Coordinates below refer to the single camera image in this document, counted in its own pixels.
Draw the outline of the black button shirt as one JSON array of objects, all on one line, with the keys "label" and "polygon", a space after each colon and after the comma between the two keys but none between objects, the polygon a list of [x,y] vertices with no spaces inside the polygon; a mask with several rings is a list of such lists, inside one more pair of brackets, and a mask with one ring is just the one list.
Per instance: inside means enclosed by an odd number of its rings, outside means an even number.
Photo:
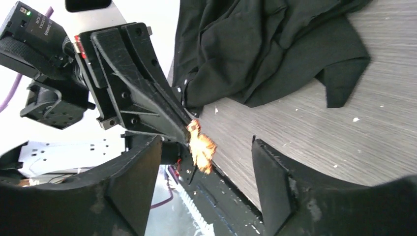
[{"label": "black button shirt", "polygon": [[347,14],[366,0],[182,0],[173,90],[190,112],[222,98],[247,107],[313,79],[328,108],[349,100],[370,55]]}]

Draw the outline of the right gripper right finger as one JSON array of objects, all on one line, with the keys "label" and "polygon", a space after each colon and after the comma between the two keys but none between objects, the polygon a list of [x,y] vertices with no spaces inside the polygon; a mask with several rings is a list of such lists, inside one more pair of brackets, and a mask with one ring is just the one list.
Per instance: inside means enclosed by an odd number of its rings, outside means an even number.
[{"label": "right gripper right finger", "polygon": [[416,176],[365,186],[314,170],[261,139],[251,151],[266,235],[416,235]]}]

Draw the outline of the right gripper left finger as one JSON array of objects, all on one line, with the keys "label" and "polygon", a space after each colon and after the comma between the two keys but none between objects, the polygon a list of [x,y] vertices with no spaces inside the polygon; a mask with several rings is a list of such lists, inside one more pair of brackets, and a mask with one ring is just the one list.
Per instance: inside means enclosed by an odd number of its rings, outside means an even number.
[{"label": "right gripper left finger", "polygon": [[155,136],[63,183],[2,184],[1,235],[144,235],[161,153]]}]

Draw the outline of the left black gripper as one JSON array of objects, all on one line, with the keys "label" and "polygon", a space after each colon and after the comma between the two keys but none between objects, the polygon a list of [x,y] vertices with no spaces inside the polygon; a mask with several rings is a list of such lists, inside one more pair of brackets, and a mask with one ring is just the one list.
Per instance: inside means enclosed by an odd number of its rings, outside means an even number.
[{"label": "left black gripper", "polygon": [[[32,79],[20,116],[57,129],[95,109],[75,60],[77,51],[62,26],[18,1],[0,28],[0,63]],[[131,23],[90,35],[121,125],[131,133],[161,135],[188,143],[190,117],[168,84],[148,28]]]}]

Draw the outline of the orange maple leaf brooch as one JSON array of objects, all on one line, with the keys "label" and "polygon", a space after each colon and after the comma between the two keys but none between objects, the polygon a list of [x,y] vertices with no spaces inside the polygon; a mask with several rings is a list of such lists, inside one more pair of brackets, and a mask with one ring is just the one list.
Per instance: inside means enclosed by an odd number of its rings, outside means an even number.
[{"label": "orange maple leaf brooch", "polygon": [[202,173],[209,175],[212,171],[212,158],[216,153],[217,144],[201,132],[201,125],[197,119],[191,120],[186,129],[190,134],[189,150],[193,165]]}]

